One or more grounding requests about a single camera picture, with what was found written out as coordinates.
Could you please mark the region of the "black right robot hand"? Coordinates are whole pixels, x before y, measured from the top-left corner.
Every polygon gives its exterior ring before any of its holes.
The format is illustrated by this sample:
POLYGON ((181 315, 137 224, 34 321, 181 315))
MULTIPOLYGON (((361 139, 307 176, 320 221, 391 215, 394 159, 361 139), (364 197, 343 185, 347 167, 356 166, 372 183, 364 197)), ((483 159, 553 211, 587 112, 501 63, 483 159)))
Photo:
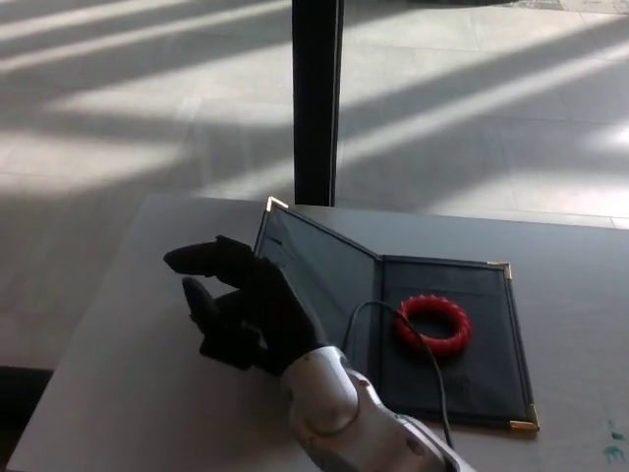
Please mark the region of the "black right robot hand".
POLYGON ((302 356, 328 345, 318 316, 299 300, 284 272, 249 245, 219 235, 174 249, 163 260, 184 276, 202 356, 279 377, 302 356))

